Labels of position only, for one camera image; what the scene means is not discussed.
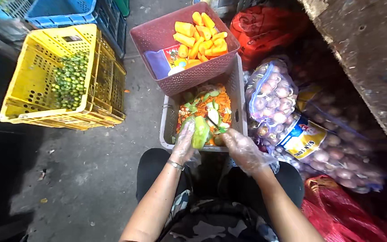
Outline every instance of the yellow label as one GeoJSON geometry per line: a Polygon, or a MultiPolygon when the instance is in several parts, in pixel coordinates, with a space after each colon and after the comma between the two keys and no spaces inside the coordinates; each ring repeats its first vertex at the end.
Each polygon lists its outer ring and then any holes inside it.
{"type": "Polygon", "coordinates": [[[283,146],[287,152],[301,160],[319,148],[326,134],[326,129],[300,117],[278,145],[283,146]]]}
{"type": "Polygon", "coordinates": [[[301,112],[304,111],[307,102],[311,100],[318,92],[320,92],[322,88],[317,85],[310,85],[298,92],[297,97],[297,108],[301,112]]]}

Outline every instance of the wrist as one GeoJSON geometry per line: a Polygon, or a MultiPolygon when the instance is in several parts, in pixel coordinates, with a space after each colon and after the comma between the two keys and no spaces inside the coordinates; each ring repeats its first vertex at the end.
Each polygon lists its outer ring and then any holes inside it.
{"type": "Polygon", "coordinates": [[[255,179],[257,184],[266,184],[267,186],[279,184],[273,170],[269,166],[257,169],[252,173],[252,178],[255,179]]]}
{"type": "Polygon", "coordinates": [[[175,156],[173,154],[170,155],[169,160],[172,162],[175,162],[179,165],[184,165],[185,163],[183,162],[183,159],[180,158],[179,156],[175,156]]]}

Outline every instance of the printed label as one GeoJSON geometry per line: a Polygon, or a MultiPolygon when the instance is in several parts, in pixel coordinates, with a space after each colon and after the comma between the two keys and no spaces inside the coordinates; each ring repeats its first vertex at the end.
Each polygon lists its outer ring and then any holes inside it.
{"type": "Polygon", "coordinates": [[[309,85],[308,87],[301,89],[298,92],[298,97],[297,97],[296,106],[298,110],[304,111],[305,106],[307,105],[307,102],[311,100],[321,90],[322,88],[316,85],[309,85]]]}
{"type": "Polygon", "coordinates": [[[171,69],[180,66],[185,67],[186,66],[186,58],[180,58],[178,56],[178,49],[180,47],[180,44],[173,45],[171,47],[163,49],[165,58],[169,64],[169,67],[171,69]]]}
{"type": "Polygon", "coordinates": [[[277,145],[282,146],[298,160],[317,150],[327,134],[326,129],[304,117],[294,121],[291,128],[286,137],[277,145]]]}

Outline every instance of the black pants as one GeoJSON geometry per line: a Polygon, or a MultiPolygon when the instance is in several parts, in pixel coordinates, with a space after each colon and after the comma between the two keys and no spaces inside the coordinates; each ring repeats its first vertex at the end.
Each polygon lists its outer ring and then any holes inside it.
{"type": "MultiPolygon", "coordinates": [[[[140,159],[137,171],[137,201],[140,201],[162,171],[170,154],[164,149],[152,148],[140,159]]],[[[301,207],[304,197],[304,184],[298,171],[288,163],[281,162],[280,170],[275,174],[286,194],[297,207],[301,207]]],[[[265,221],[269,222],[267,209],[262,199],[261,190],[255,180],[248,177],[239,167],[232,168],[225,177],[228,195],[231,201],[251,207],[265,221]]],[[[181,173],[175,196],[184,190],[191,190],[189,168],[181,173]]]]}

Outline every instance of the yellow plastic crate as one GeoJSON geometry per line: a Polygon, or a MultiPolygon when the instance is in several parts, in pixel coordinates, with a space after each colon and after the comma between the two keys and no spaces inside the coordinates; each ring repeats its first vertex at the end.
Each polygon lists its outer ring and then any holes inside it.
{"type": "Polygon", "coordinates": [[[0,112],[1,122],[87,130],[125,119],[123,67],[95,24],[34,30],[28,34],[0,112]],[[89,51],[87,91],[76,110],[54,106],[51,91],[58,58],[89,51]]]}

